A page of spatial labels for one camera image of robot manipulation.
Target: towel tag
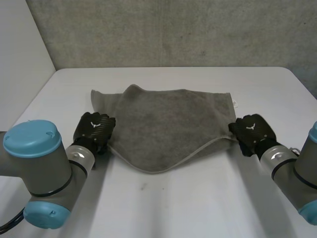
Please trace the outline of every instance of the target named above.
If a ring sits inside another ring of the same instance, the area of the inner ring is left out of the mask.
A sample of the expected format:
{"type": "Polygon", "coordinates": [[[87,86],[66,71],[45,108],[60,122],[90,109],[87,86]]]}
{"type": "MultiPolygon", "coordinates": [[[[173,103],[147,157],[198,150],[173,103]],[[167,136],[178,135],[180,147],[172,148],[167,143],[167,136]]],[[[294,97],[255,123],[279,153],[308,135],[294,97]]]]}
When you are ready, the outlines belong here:
{"type": "Polygon", "coordinates": [[[232,103],[233,103],[233,108],[237,108],[238,107],[238,103],[236,100],[232,99],[232,103]]]}

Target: gray wall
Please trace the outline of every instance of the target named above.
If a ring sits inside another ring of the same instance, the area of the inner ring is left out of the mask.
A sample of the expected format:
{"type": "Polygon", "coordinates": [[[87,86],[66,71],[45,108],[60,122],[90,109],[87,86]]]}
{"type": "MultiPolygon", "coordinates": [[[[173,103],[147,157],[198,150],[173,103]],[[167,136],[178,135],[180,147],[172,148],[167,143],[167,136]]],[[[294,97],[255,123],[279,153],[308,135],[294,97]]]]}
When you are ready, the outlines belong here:
{"type": "Polygon", "coordinates": [[[317,96],[315,0],[27,0],[56,69],[282,66],[317,96]]]}

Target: concrete wall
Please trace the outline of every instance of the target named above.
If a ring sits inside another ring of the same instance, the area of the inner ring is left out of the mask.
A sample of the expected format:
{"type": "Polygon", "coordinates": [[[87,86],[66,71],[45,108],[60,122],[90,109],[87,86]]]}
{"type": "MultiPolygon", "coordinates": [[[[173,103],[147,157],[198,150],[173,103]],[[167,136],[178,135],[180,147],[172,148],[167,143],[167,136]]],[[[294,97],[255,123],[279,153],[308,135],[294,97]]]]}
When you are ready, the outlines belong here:
{"type": "Polygon", "coordinates": [[[27,0],[57,69],[282,66],[317,96],[314,0],[27,0]]]}
{"type": "Polygon", "coordinates": [[[0,0],[0,131],[15,123],[54,72],[25,0],[0,0]]]}

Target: gray towel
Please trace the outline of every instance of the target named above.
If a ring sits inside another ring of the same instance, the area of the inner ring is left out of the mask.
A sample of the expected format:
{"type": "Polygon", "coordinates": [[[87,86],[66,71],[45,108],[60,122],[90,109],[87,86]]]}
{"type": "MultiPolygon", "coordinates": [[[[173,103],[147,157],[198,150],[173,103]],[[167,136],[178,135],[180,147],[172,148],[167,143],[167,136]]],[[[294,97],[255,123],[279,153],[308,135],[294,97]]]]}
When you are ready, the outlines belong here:
{"type": "Polygon", "coordinates": [[[186,161],[229,148],[235,122],[229,93],[146,91],[129,86],[122,94],[91,91],[95,112],[116,118],[108,146],[143,172],[165,172],[186,161]]]}

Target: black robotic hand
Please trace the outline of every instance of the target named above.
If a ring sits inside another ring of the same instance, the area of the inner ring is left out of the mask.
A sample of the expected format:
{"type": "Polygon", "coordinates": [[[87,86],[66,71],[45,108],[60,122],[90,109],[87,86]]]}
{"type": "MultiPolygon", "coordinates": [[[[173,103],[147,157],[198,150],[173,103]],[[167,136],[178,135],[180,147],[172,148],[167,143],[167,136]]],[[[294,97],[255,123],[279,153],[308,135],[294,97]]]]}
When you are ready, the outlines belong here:
{"type": "Polygon", "coordinates": [[[93,154],[102,154],[106,151],[114,127],[115,118],[110,118],[107,114],[85,113],[75,130],[73,144],[84,146],[93,154]]]}
{"type": "Polygon", "coordinates": [[[229,130],[237,137],[244,156],[252,156],[259,144],[278,144],[272,128],[258,114],[247,115],[229,124],[229,130]]]}

